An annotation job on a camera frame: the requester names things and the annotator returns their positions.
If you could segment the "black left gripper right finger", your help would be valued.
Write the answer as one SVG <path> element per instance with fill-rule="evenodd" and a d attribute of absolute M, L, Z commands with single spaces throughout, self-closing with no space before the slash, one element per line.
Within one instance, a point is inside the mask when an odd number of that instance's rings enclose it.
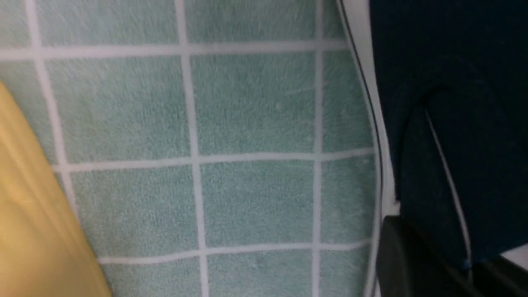
<path fill-rule="evenodd" d="M 470 259 L 473 273 L 471 297 L 526 297 L 528 295 L 527 269 L 503 256 L 488 261 Z"/>

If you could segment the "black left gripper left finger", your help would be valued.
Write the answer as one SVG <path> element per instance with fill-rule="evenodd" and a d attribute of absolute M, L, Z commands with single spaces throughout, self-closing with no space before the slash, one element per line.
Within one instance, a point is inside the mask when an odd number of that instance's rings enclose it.
<path fill-rule="evenodd" d="M 383 220 L 376 257 L 382 297 L 482 297 L 400 216 Z"/>

